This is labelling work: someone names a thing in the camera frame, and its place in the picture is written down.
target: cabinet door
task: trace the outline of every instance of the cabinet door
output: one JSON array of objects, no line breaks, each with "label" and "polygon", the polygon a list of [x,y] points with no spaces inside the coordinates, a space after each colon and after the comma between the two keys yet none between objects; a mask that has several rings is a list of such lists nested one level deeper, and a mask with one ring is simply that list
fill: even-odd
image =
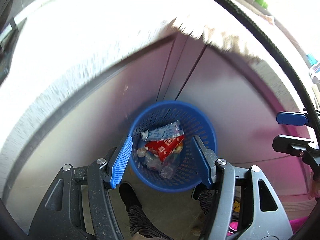
[{"label": "cabinet door", "polygon": [[[306,193],[300,160],[272,148],[273,138],[286,131],[263,97],[219,53],[205,49],[177,99],[208,116],[216,131],[219,157],[243,167],[261,164],[280,195]],[[275,158],[287,162],[267,161]]]}]

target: black cable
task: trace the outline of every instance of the black cable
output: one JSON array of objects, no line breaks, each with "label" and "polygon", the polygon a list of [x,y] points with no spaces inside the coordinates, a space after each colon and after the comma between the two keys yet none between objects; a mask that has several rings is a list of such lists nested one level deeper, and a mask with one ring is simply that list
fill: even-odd
[{"label": "black cable", "polygon": [[294,68],[287,61],[281,51],[275,44],[268,38],[268,36],[252,21],[237,5],[231,0],[214,0],[234,16],[253,36],[265,47],[269,54],[282,68],[283,72],[287,75],[295,90],[297,91],[305,109],[308,112],[309,122],[313,125],[316,139],[320,142],[320,122],[318,114],[314,108],[311,98],[304,87],[301,79],[295,72]]}]

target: yellow object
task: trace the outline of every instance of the yellow object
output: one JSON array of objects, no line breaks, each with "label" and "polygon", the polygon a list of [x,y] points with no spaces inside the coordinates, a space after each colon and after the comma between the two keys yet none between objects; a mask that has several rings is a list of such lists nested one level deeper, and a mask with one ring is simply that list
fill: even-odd
[{"label": "yellow object", "polygon": [[233,203],[233,210],[236,211],[236,212],[240,212],[240,203],[238,201],[236,201],[236,200]]}]

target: clear plastic bag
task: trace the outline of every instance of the clear plastic bag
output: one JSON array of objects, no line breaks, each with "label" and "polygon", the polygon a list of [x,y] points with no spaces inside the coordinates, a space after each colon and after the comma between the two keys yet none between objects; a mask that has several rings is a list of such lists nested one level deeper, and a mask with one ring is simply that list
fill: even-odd
[{"label": "clear plastic bag", "polygon": [[163,163],[163,168],[160,171],[160,176],[164,179],[172,179],[176,174],[177,168],[180,164],[180,154],[170,154]]},{"label": "clear plastic bag", "polygon": [[184,135],[180,121],[161,126],[154,130],[146,130],[141,133],[143,141],[164,141]]},{"label": "clear plastic bag", "polygon": [[143,158],[147,155],[147,150],[145,149],[145,147],[141,147],[137,150],[137,155],[139,158]]},{"label": "clear plastic bag", "polygon": [[160,172],[162,170],[161,160],[149,152],[147,152],[147,154],[144,158],[144,164],[151,171],[159,171]]}]

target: blue gripper pad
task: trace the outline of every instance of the blue gripper pad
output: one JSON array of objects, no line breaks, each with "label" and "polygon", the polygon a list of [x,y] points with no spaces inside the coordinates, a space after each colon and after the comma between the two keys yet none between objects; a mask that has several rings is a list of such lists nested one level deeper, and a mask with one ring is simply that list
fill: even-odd
[{"label": "blue gripper pad", "polygon": [[303,113],[279,112],[276,116],[279,124],[303,126],[308,124],[309,120]]},{"label": "blue gripper pad", "polygon": [[207,149],[199,136],[193,136],[190,143],[190,151],[196,162],[197,171],[201,181],[208,189],[216,182],[216,165],[218,159],[213,150]]},{"label": "blue gripper pad", "polygon": [[108,165],[112,170],[111,178],[110,178],[111,188],[116,188],[116,186],[121,182],[131,151],[132,151],[132,137],[128,135],[125,140],[121,141],[120,146],[117,147],[115,153],[113,154],[109,162],[110,166]]}]

